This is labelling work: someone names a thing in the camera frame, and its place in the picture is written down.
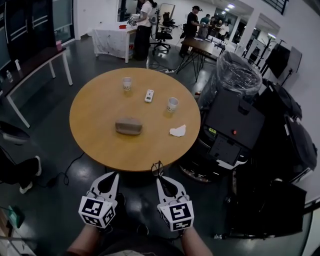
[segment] white shoe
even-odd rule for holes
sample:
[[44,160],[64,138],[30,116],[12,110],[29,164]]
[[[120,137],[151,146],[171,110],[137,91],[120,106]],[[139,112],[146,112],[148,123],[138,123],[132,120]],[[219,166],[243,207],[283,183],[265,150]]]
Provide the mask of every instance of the white shoe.
[[21,194],[27,193],[27,191],[28,191],[29,189],[31,189],[32,186],[33,186],[33,184],[32,184],[32,182],[30,182],[30,184],[29,184],[27,187],[25,187],[25,188],[20,187],[20,189],[19,189],[19,190],[20,190],[20,193],[21,193]]
[[41,160],[39,156],[35,156],[34,158],[38,159],[39,165],[38,165],[38,172],[35,174],[35,176],[40,176],[42,174],[42,168],[41,168]]

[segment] ceiling light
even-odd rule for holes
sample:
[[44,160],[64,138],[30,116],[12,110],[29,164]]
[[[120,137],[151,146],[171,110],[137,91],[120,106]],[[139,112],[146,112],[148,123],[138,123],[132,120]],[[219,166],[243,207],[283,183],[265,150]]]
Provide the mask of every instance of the ceiling light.
[[273,34],[268,33],[269,37],[276,39],[276,36]]

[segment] white tissue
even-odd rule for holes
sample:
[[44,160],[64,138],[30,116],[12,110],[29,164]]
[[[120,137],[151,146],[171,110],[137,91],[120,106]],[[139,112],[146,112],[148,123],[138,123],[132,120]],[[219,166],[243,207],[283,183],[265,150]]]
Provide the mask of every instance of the white tissue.
[[182,125],[179,128],[172,128],[170,129],[170,134],[176,137],[181,137],[184,136],[186,134],[186,125]]

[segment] plastic bag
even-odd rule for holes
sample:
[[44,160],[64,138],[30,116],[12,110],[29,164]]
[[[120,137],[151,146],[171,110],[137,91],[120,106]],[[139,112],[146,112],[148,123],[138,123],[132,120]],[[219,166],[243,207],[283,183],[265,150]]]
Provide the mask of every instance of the plastic bag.
[[233,52],[224,51],[217,59],[216,67],[201,92],[198,105],[200,108],[209,107],[221,88],[232,91],[251,103],[261,86],[262,76],[257,67]]

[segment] round wooden table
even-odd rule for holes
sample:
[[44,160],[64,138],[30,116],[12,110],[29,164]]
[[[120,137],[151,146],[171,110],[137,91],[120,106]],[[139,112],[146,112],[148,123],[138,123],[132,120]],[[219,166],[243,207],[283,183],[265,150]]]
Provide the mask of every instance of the round wooden table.
[[[132,78],[130,91],[122,79]],[[154,90],[151,103],[147,90]],[[167,111],[170,97],[179,100],[174,113]],[[116,132],[119,118],[142,122],[140,135]],[[97,162],[116,170],[150,171],[153,163],[171,164],[195,142],[200,112],[192,94],[174,78],[145,68],[122,68],[101,74],[76,95],[70,110],[70,127],[80,148]],[[185,135],[170,135],[171,128],[186,125]]]

